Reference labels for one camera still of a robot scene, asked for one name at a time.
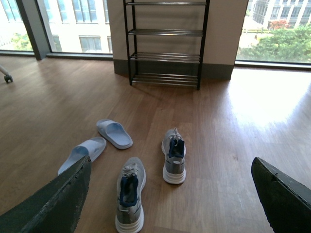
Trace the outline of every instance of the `shoe rack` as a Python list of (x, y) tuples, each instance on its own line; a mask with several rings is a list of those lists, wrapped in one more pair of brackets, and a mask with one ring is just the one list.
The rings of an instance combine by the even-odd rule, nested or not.
[[(172, 15), (174, 16), (173, 7), (204, 7), (204, 16), (202, 17), (201, 30), (193, 29), (146, 29), (137, 28), (137, 17), (136, 8), (140, 6), (147, 7), (170, 7)], [(196, 87), (197, 90), (200, 89), (201, 73), (202, 73), (202, 62), (205, 47), (205, 38), (207, 30), (207, 19), (209, 10), (209, 0), (206, 1), (136, 1), (136, 0), (123, 0), (124, 7), (124, 20), (125, 20), (125, 32), (126, 32), (126, 47), (127, 47), (127, 61), (128, 61), (128, 74), (130, 85), (133, 83), (153, 83), (153, 84), (166, 84), (166, 85), (178, 85), (178, 86), (192, 86)], [(169, 37), (199, 37), (201, 38), (201, 44), (199, 51), (196, 54), (192, 53), (154, 53), (154, 52), (141, 52), (139, 51), (138, 37), (139, 36), (169, 36)], [(192, 74), (180, 74), (174, 73), (169, 70), (168, 73), (157, 73), (154, 71), (146, 72), (140, 71), (139, 63), (143, 64), (161, 64), (163, 62), (177, 65), (177, 67), (182, 67), (184, 64), (193, 65), (191, 69)]]

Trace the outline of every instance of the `slipper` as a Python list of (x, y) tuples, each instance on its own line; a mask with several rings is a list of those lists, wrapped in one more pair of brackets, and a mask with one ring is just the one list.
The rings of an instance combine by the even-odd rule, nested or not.
[(133, 141), (120, 123), (102, 119), (96, 123), (98, 132), (118, 149), (127, 149)]
[(88, 155), (92, 162), (103, 152), (106, 147), (106, 140), (102, 137), (94, 137), (72, 149), (68, 159), (58, 170), (58, 175), (67, 170), (71, 165), (78, 162), (82, 157)]

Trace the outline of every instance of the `gray sneaker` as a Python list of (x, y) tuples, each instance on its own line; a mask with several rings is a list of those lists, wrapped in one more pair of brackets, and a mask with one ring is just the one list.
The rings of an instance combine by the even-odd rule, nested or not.
[(186, 146), (177, 128), (166, 132), (162, 141), (162, 151), (165, 155), (164, 180), (173, 184), (184, 182), (186, 179)]
[(117, 181), (116, 228), (119, 233), (137, 233), (144, 224), (141, 191), (146, 184), (146, 172), (141, 160), (130, 158), (124, 164)]

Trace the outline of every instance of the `green tree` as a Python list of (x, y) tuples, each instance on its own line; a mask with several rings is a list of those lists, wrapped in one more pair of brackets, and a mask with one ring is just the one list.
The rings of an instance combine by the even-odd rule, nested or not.
[(311, 63), (311, 26), (278, 29), (250, 48), (239, 48), (238, 60)]
[(21, 35), (21, 34), (15, 33), (11, 39), (11, 42), (15, 50), (33, 51), (33, 47), (31, 46), (31, 43), (30, 43), (30, 40), (27, 34)]

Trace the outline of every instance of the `caster wheel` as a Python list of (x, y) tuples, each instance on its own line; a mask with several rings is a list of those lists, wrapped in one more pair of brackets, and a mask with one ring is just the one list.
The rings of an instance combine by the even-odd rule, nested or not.
[(9, 83), (9, 81), (13, 82), (12, 76), (9, 74), (4, 76), (4, 80), (6, 81), (6, 83)]

